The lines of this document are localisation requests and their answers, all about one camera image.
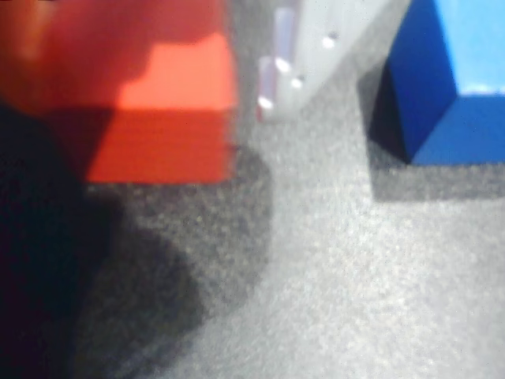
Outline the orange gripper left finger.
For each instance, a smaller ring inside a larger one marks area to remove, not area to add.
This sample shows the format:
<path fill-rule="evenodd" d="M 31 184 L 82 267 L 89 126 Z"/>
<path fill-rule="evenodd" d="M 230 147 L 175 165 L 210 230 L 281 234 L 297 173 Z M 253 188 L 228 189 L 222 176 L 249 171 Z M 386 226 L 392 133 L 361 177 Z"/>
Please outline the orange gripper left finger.
<path fill-rule="evenodd" d="M 53 107 L 175 101 L 225 62 L 224 1 L 4 1 L 1 99 L 29 114 Z"/>

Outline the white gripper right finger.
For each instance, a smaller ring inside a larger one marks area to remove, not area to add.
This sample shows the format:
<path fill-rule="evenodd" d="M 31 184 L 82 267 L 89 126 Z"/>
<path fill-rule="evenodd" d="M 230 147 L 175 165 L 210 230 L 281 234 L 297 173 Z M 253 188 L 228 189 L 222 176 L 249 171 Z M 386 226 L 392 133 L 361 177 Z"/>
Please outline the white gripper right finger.
<path fill-rule="evenodd" d="M 309 0 L 288 1 L 276 8 L 271 50 L 259 59 L 258 118 L 273 122 L 295 116 L 387 4 Z"/>

